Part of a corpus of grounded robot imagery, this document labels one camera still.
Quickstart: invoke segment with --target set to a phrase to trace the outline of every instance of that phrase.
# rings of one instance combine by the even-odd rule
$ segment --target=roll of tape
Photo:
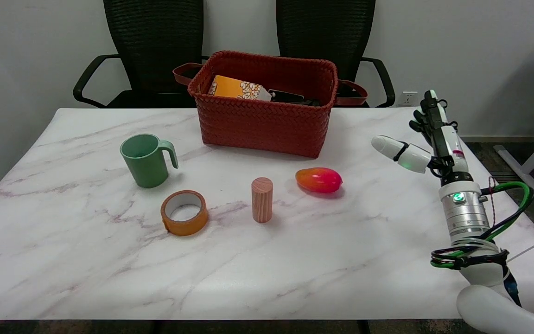
[[[184,205],[195,205],[199,207],[199,212],[189,220],[172,220],[170,215],[177,208]],[[201,194],[193,190],[182,190],[170,195],[162,203],[160,214],[162,215],[162,221],[166,230],[175,235],[191,235],[197,233],[207,224],[208,218],[205,199]]]

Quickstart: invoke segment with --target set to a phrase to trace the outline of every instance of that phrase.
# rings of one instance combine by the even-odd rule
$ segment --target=woven basket
[[[192,80],[182,76],[193,67],[201,69]],[[195,98],[205,144],[310,158],[320,154],[333,105],[359,105],[367,97],[363,88],[343,81],[356,89],[362,98],[336,99],[337,68],[330,61],[320,59],[218,51],[202,66],[184,64],[173,73],[177,82],[188,84],[188,92]],[[265,89],[303,95],[306,99],[318,99],[321,106],[207,95],[216,75],[260,84]]]

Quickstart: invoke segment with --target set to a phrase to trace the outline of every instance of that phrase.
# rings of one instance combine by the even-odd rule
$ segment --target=green mug
[[[154,135],[134,135],[121,144],[121,154],[135,179],[142,188],[154,188],[168,178],[168,169],[162,150],[170,154],[172,166],[178,168],[176,151],[172,142],[160,140]]]

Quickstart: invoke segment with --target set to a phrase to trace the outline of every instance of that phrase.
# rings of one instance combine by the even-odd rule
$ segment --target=mesh chair back
[[[201,63],[203,0],[104,0],[104,10],[133,90],[186,90],[172,70]]]
[[[327,59],[355,81],[374,13],[375,0],[277,0],[280,55]]]

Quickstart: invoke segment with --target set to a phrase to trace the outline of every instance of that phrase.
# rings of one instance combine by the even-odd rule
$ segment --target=gray floor
[[[494,152],[494,144],[469,144],[473,153],[491,173],[510,172]],[[524,161],[534,144],[504,144]],[[510,191],[515,201],[521,192]],[[534,222],[534,203],[526,214]],[[479,334],[460,320],[370,321],[372,334]],[[0,334],[149,334],[150,321],[5,321]],[[167,321],[163,334],[357,334],[355,321]]]

